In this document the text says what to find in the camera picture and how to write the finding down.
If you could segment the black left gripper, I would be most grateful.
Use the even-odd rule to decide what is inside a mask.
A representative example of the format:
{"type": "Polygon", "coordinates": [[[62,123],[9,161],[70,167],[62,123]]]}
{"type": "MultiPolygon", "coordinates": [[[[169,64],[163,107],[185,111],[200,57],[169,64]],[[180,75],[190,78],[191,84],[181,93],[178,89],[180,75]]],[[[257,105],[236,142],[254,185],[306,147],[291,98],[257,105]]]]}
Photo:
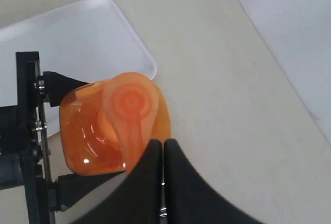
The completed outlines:
{"type": "Polygon", "coordinates": [[[55,223],[94,189],[123,171],[62,175],[52,182],[44,104],[58,107],[88,83],[52,71],[41,72],[37,51],[16,53],[17,104],[1,107],[1,190],[22,186],[29,223],[55,223]]]}

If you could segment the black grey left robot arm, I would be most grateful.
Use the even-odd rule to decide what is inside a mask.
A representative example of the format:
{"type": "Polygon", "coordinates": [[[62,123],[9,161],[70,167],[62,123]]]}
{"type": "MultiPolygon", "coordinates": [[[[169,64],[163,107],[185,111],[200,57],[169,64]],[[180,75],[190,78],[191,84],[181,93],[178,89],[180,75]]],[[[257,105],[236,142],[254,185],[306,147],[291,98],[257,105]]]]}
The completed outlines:
{"type": "Polygon", "coordinates": [[[17,104],[1,107],[1,189],[23,186],[29,223],[55,223],[55,212],[74,206],[88,193],[119,175],[67,174],[52,180],[44,103],[63,96],[42,74],[37,51],[16,53],[17,104]]]}

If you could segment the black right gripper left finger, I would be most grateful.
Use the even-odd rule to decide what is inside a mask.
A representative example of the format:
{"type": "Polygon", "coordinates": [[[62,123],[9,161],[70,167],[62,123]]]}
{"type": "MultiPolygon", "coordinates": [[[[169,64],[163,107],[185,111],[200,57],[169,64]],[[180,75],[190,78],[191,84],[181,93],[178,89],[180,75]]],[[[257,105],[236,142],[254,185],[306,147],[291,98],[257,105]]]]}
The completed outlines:
{"type": "Polygon", "coordinates": [[[161,142],[150,140],[124,181],[74,223],[160,223],[162,160],[161,142]]]}

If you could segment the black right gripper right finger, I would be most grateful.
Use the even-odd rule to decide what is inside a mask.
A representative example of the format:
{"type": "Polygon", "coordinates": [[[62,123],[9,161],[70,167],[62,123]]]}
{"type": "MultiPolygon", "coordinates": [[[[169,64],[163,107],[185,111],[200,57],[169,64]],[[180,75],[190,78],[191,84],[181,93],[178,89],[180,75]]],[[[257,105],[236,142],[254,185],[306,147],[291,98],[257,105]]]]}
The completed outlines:
{"type": "Polygon", "coordinates": [[[195,170],[179,143],[164,143],[168,223],[260,223],[217,193],[195,170]]]}

